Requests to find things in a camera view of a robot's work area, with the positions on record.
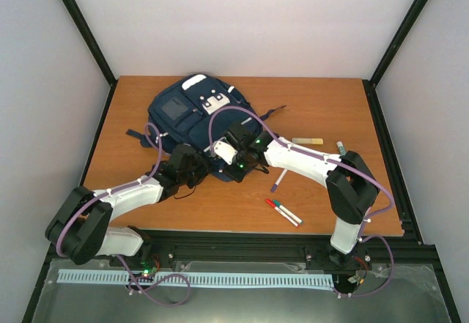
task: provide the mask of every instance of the navy blue backpack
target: navy blue backpack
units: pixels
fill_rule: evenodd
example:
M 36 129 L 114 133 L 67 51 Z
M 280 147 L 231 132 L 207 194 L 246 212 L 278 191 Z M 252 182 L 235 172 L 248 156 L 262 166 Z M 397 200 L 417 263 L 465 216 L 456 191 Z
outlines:
M 232 181 L 227 175 L 219 172 L 226 163 L 224 160 L 210 156 L 208 124 L 211 115 L 225 105 L 243 107 L 256 113 L 251 104 L 233 86 L 206 74 L 190 75 L 164 89 L 148 107 L 148 121 L 156 125 L 160 136 L 151 132 L 152 141 L 161 139 L 163 150 L 171 154 L 178 144 L 191 145 L 209 157 L 212 174 L 225 181 Z M 261 116 L 265 120 L 276 109 L 269 110 Z M 253 133 L 262 132 L 261 124 L 247 113 L 237 110 L 226 110 L 217 115 L 213 121 L 213 140 L 223 137 L 228 127 L 240 122 Z M 127 134 L 140 139 L 143 147 L 150 147 L 143 134 L 128 130 Z

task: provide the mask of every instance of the wooden board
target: wooden board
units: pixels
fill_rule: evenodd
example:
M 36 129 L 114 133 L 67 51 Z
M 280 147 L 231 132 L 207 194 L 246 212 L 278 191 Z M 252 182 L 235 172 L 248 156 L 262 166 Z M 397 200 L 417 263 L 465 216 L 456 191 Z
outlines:
M 125 132 L 129 128 L 143 131 L 147 107 L 153 97 L 179 79 L 142 76 L 119 79 L 85 186 L 91 190 L 109 188 L 135 180 L 152 168 L 157 152 L 140 147 L 139 141 Z M 343 141 L 345 148 L 358 152 L 377 180 L 389 188 L 360 79 L 222 79 L 236 86 L 258 114 L 287 105 L 267 120 L 274 132 L 288 139 L 323 138 L 324 145 L 315 149 L 330 153 L 337 153 L 336 142 Z M 272 194 L 270 188 L 280 173 L 278 168 L 271 168 L 269 175 L 254 171 L 240 184 L 208 176 L 192 196 L 141 207 L 112 224 L 143 229 L 331 234 L 336 216 L 330 208 L 326 189 L 289 172 Z M 178 196 L 188 192 L 189 189 L 183 187 Z M 302 218 L 303 224 L 295 228 L 270 208 L 265 198 L 277 198 Z M 380 193 L 373 208 L 380 209 L 387 204 L 388 199 Z M 373 218 L 365 233 L 401 236 L 396 210 Z

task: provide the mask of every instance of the white marker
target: white marker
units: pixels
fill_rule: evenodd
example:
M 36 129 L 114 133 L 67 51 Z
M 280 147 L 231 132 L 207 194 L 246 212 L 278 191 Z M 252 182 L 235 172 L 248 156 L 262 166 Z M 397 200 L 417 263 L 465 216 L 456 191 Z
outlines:
M 281 172 L 280 176 L 278 177 L 277 181 L 275 182 L 274 185 L 272 185 L 272 188 L 270 189 L 270 192 L 273 193 L 276 188 L 278 187 L 278 184 L 280 184 L 281 180 L 285 177 L 285 174 L 288 172 L 288 170 L 284 169 L 284 171 Z
M 272 208 L 274 208 L 275 211 L 277 211 L 278 213 L 280 213 L 281 215 L 284 216 L 284 218 L 286 218 L 291 224 L 293 224 L 294 226 L 298 227 L 299 225 L 293 220 L 291 219 L 287 213 L 285 213 L 284 211 L 282 211 L 281 209 L 279 209 L 271 200 L 269 200 L 268 198 L 265 199 L 265 202 L 267 202 Z
M 347 151 L 345 151 L 345 147 L 344 147 L 344 144 L 342 143 L 342 141 L 337 141 L 336 145 L 337 145 L 337 148 L 339 149 L 339 153 L 342 156 L 347 153 Z
M 301 224 L 303 221 L 297 217 L 293 212 L 290 212 L 283 204 L 278 202 L 277 200 L 273 200 L 273 203 L 282 211 L 287 213 L 296 223 Z

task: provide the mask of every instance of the pen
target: pen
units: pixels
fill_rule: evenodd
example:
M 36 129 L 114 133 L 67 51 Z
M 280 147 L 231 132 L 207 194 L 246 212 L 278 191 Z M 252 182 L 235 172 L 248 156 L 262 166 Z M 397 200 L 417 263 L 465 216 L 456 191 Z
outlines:
M 288 172 L 288 170 L 284 169 L 284 171 L 281 172 L 280 176 L 278 177 L 277 181 L 275 182 L 274 185 L 272 185 L 272 188 L 270 189 L 270 192 L 273 193 L 276 188 L 278 187 L 278 184 L 280 184 L 281 180 L 285 177 L 285 174 Z
M 274 208 L 275 211 L 277 211 L 278 213 L 280 213 L 281 215 L 283 215 L 291 224 L 293 224 L 294 226 L 298 227 L 299 225 L 293 220 L 291 219 L 287 213 L 285 213 L 284 211 L 282 211 L 281 209 L 279 209 L 271 200 L 269 200 L 268 198 L 265 199 L 265 202 L 267 202 L 272 208 Z
M 284 211 L 285 213 L 287 213 L 291 219 L 293 219 L 296 223 L 298 224 L 301 224 L 303 221 L 298 218 L 296 215 L 293 214 L 293 212 L 290 212 L 283 204 L 281 204 L 280 202 L 278 202 L 277 200 L 273 200 L 273 203 L 279 208 L 281 209 L 282 211 Z

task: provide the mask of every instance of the black bracket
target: black bracket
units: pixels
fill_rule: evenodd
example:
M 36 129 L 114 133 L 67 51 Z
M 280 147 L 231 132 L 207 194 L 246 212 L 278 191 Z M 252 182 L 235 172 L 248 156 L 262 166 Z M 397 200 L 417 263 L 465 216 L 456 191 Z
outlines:
M 65 224 L 77 211 L 94 197 L 93 192 L 84 186 L 73 189 L 45 230 L 45 237 L 57 244 Z M 111 219 L 112 207 L 107 202 L 96 201 L 72 225 L 62 242 L 62 252 L 75 264 L 87 263 L 95 257 L 103 244 L 106 229 Z
M 304 249 L 304 259 L 307 270 L 322 270 L 325 273 L 350 274 L 361 268 L 360 263 L 353 259 L 367 258 L 368 250 L 363 245 L 355 246 L 352 252 L 344 255 L 338 252 L 331 245 L 326 246 L 306 246 Z
M 225 133 L 226 141 L 236 149 L 233 163 L 226 166 L 224 173 L 236 182 L 242 182 L 247 173 L 253 169 L 269 174 L 264 157 L 267 145 L 273 140 L 266 131 L 257 135 L 236 122 L 229 126 Z
M 189 145 L 176 145 L 171 157 L 161 162 L 158 172 L 153 176 L 163 186 L 160 202 L 175 195 L 181 185 L 194 188 L 204 180 L 208 171 L 209 164 L 201 153 Z
M 374 179 L 358 153 L 349 151 L 341 157 L 341 161 Z M 363 221 L 379 192 L 372 183 L 340 166 L 329 173 L 325 182 L 332 210 L 349 224 L 360 224 Z

